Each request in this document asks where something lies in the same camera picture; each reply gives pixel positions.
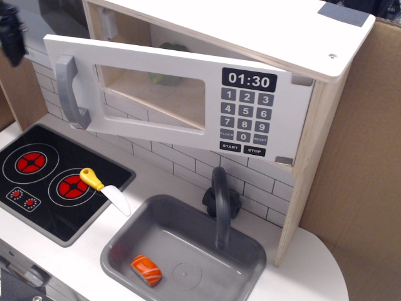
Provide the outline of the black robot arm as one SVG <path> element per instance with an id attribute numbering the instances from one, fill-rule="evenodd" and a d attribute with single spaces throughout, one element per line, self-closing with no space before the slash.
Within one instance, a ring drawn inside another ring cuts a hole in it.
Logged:
<path id="1" fill-rule="evenodd" d="M 23 32 L 24 23 L 18 18 L 18 9 L 1 2 L 1 48 L 13 67 L 17 67 L 26 55 Z"/>

